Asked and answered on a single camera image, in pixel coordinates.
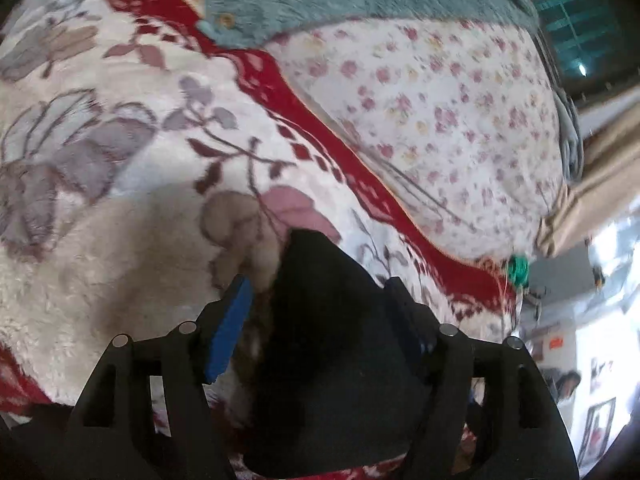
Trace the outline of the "black pants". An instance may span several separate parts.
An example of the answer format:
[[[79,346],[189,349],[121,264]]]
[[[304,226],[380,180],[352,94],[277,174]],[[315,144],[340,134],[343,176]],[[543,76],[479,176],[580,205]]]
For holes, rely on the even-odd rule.
[[[293,479],[399,458],[401,478],[451,476],[473,370],[461,330],[309,230],[290,236],[269,311],[242,447],[250,471]]]

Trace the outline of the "green object beside bed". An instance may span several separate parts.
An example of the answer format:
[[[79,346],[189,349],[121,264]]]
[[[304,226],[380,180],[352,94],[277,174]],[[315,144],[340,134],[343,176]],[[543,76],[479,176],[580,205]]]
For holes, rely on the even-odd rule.
[[[522,255],[512,255],[506,264],[506,276],[515,288],[526,288],[529,280],[528,259]]]

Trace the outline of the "red white floral blanket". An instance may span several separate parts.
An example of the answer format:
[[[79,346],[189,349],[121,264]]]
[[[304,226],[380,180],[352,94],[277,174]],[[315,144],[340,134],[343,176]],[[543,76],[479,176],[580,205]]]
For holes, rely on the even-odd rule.
[[[64,478],[70,414],[106,347],[253,301],[204,393],[235,473],[245,389],[295,230],[471,330],[504,279],[440,252],[259,52],[217,53],[183,0],[21,0],[1,29],[1,407],[9,478]]]

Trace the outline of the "beige curtain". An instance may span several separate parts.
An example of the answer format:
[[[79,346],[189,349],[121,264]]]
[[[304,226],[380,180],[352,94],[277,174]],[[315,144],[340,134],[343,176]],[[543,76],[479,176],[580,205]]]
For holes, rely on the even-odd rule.
[[[541,221],[536,248],[553,258],[596,235],[639,196],[639,107],[588,139],[582,180],[564,185]]]

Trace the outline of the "grey folded cloth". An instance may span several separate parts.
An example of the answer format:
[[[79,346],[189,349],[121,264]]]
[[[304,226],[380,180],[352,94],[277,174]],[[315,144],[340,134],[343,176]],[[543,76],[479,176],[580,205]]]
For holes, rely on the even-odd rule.
[[[553,92],[559,117],[559,146],[564,180],[567,184],[577,184],[582,180],[585,167],[584,141],[580,136],[578,114],[573,100],[566,93],[558,63],[542,29],[538,29],[534,44],[544,63]]]

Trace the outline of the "floral quilted bedspread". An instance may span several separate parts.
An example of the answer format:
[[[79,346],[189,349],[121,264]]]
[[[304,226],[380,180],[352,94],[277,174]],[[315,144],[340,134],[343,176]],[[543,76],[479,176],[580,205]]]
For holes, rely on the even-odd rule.
[[[188,0],[203,18],[204,0]],[[355,18],[260,47],[437,247],[533,257],[562,188],[559,117],[534,30]]]

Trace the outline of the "window with green grille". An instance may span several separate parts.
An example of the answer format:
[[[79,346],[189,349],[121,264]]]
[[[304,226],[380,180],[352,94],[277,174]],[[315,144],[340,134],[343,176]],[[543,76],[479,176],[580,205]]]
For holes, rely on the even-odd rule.
[[[639,82],[639,0],[533,0],[563,84],[573,96]]]

